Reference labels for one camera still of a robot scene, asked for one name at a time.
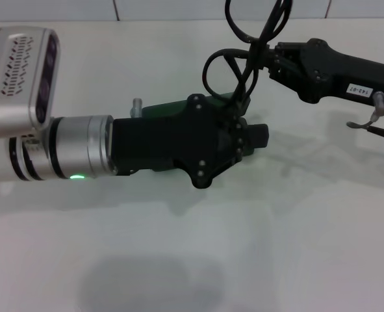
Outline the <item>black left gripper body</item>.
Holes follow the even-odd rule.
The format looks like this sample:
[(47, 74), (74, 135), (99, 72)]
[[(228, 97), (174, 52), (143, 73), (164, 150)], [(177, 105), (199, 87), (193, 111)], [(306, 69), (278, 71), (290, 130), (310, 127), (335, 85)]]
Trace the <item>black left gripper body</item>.
[(246, 141), (236, 115), (192, 94), (170, 116), (115, 119), (111, 158), (119, 176), (171, 166), (186, 172), (197, 189), (205, 189), (242, 160)]

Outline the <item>green glasses case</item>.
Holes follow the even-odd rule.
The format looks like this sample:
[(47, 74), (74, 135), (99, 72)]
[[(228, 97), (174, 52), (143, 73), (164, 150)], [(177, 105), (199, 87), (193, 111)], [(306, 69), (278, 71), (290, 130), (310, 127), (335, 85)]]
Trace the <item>green glasses case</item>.
[[(229, 99), (232, 96), (232, 93), (221, 94), (221, 96)], [(213, 96), (206, 96), (205, 98), (207, 102), (210, 103), (212, 106), (219, 107), (219, 108), (223, 108), (223, 106), (225, 106), (225, 104), (222, 101), (215, 99)], [(163, 103), (160, 105), (153, 105), (153, 106), (142, 109), (142, 117), (156, 118), (161, 116), (171, 116), (179, 111), (182, 111), (185, 106), (186, 106), (186, 100), (175, 101), (171, 103)], [(217, 152), (221, 152), (222, 150), (226, 149), (228, 145), (226, 136), (224, 135), (224, 137), (225, 138), (221, 138), (221, 133), (219, 134)], [(166, 164), (164, 166), (160, 166), (160, 168), (157, 167), (152, 170), (154, 172), (166, 172), (168, 170), (174, 170), (174, 169), (175, 169), (174, 164)]]

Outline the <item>black round-lens glasses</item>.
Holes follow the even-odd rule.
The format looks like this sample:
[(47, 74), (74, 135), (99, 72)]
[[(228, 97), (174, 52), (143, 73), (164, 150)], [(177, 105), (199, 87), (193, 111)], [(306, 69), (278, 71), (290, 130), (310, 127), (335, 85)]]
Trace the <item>black round-lens glasses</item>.
[[(231, 0), (225, 0), (225, 19), (235, 36), (250, 48), (248, 50), (225, 48), (213, 53), (205, 62), (202, 83), (205, 90), (224, 104), (224, 109), (237, 116), (243, 116), (249, 106), (250, 96), (259, 78), (259, 68), (264, 66), (269, 41), (274, 39), (287, 24), (293, 0), (276, 0), (258, 37), (248, 35), (240, 29), (231, 17)], [(237, 86), (230, 97), (215, 92), (208, 83), (207, 74), (211, 63), (223, 57), (235, 75)]]

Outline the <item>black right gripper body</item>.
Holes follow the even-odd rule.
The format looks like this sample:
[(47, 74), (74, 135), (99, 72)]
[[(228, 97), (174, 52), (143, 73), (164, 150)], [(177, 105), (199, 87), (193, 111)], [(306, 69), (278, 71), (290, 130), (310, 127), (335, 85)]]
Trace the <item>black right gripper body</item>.
[(342, 54), (327, 42), (310, 39), (300, 51), (305, 81), (299, 98), (317, 104), (336, 97), (372, 105), (372, 96), (384, 93), (384, 64)]

